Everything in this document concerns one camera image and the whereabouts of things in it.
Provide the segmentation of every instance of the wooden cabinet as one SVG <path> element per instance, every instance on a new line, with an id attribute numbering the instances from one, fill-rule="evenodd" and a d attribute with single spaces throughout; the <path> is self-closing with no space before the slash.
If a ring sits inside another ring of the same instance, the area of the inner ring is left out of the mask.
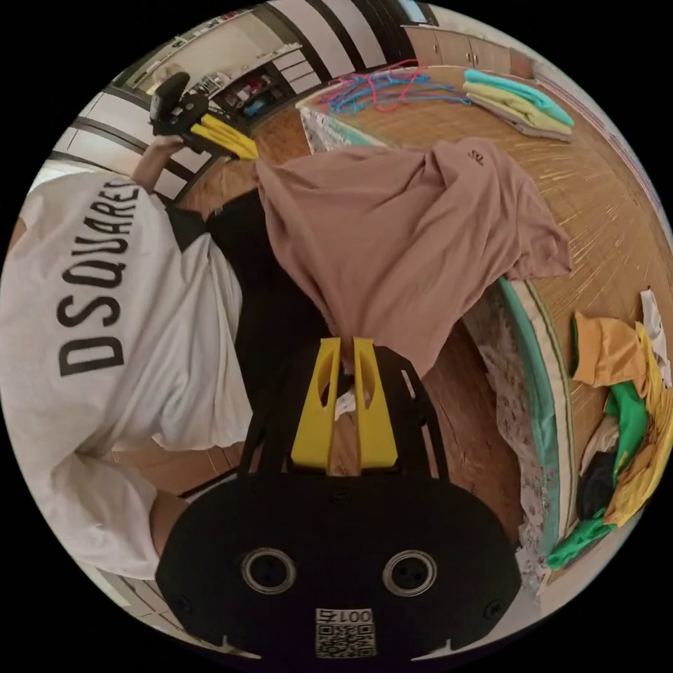
<path id="1" fill-rule="evenodd" d="M 407 35 L 412 43 L 416 59 L 422 66 L 444 65 L 437 44 L 435 31 L 428 28 L 407 27 Z"/>
<path id="2" fill-rule="evenodd" d="M 450 30 L 405 26 L 422 66 L 456 65 L 533 78 L 533 62 L 508 47 Z"/>
<path id="3" fill-rule="evenodd" d="M 472 48 L 467 35 L 448 30 L 433 30 L 442 56 L 442 65 L 472 67 Z"/>
<path id="4" fill-rule="evenodd" d="M 493 42 L 470 37 L 472 66 L 477 70 L 510 73 L 510 50 Z"/>

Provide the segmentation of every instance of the window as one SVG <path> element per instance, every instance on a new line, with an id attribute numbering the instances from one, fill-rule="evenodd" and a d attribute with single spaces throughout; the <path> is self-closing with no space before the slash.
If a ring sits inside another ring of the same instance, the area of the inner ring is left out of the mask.
<path id="1" fill-rule="evenodd" d="M 417 2 L 414 2 L 414 0 L 397 0 L 397 2 L 402 5 L 402 9 L 404 9 L 405 13 L 409 17 L 409 20 L 413 21 L 414 23 L 428 23 L 428 20 L 421 11 L 421 8 Z"/>

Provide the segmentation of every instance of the wooden table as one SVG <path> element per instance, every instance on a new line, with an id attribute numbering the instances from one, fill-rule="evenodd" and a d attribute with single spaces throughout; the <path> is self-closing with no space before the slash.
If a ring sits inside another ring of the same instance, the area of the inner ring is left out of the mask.
<path id="1" fill-rule="evenodd" d="M 434 81 L 460 89 L 464 71 L 434 67 L 424 72 Z M 571 115 L 575 121 L 572 143 L 526 137 L 477 106 L 443 101 L 412 102 L 387 114 L 371 107 L 354 116 L 333 116 L 393 146 L 429 148 L 441 139 L 486 137 L 530 174 L 556 222 L 571 238 L 572 274 L 534 282 L 566 370 L 571 361 L 571 316 L 575 310 L 633 325 L 642 319 L 639 293 L 649 286 L 657 297 L 664 329 L 673 334 L 673 254 L 640 183 L 578 111 L 544 87 L 526 83 L 547 93 Z M 303 104 L 327 111 L 312 100 Z M 571 384 L 577 464 L 601 420 L 605 396 L 605 390 Z"/>

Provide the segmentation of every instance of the qr code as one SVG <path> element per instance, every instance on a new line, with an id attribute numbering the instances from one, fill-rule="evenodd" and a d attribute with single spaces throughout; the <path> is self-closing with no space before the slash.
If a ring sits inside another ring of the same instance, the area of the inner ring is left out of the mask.
<path id="1" fill-rule="evenodd" d="M 319 659 L 376 656 L 371 610 L 315 611 L 315 655 Z"/>

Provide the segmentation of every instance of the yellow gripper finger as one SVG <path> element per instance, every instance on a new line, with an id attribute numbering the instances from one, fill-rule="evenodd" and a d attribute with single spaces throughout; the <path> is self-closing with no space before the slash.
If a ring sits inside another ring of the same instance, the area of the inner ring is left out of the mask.
<path id="1" fill-rule="evenodd" d="M 386 394 L 376 362 L 374 342 L 355 338 L 355 416 L 361 470 L 385 470 L 397 463 Z"/>
<path id="2" fill-rule="evenodd" d="M 191 130 L 197 135 L 226 147 L 241 159 L 252 161 L 259 158 L 257 145 L 252 138 L 248 138 L 211 114 L 203 115 L 200 124 L 195 124 Z"/>
<path id="3" fill-rule="evenodd" d="M 341 340 L 322 339 L 290 454 L 296 467 L 327 470 L 334 434 L 340 359 Z M 329 394 L 327 404 L 323 406 L 321 397 L 327 384 Z"/>

